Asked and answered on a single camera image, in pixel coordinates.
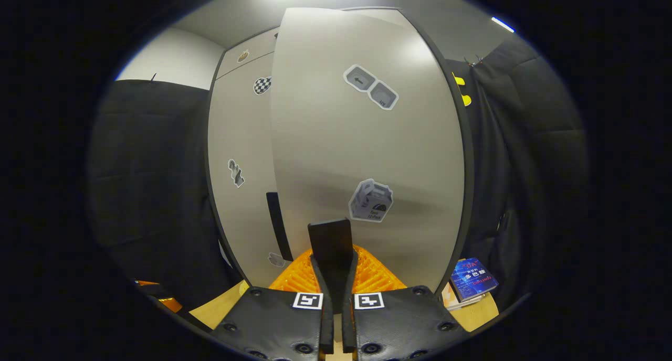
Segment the orange mesh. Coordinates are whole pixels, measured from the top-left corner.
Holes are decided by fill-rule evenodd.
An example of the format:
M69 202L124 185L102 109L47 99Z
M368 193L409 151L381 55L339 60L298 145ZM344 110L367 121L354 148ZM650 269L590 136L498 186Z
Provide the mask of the orange mesh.
M286 292L319 293L320 287L315 278L315 272L310 263L312 249L308 249L283 270L269 289L283 290Z
M352 284L353 293L386 292L406 288L406 285L369 251L355 245L353 248L358 255L355 282ZM269 289L286 292L320 292L315 272L312 270L312 263L310 263L310 255L312 255L312 249L302 253L287 269L283 270Z

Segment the white wall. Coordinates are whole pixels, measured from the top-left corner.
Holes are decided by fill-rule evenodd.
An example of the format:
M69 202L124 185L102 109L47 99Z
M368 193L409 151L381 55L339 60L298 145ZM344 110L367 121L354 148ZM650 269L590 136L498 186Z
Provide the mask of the white wall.
M224 47L202 36L168 28L124 67L116 80L168 81L196 88L211 87Z

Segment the blue book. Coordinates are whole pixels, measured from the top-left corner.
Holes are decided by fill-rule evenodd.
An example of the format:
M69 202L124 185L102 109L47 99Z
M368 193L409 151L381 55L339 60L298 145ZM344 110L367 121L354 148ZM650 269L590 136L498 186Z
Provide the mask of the blue book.
M485 294L499 285L477 258L458 261L450 282L460 302Z

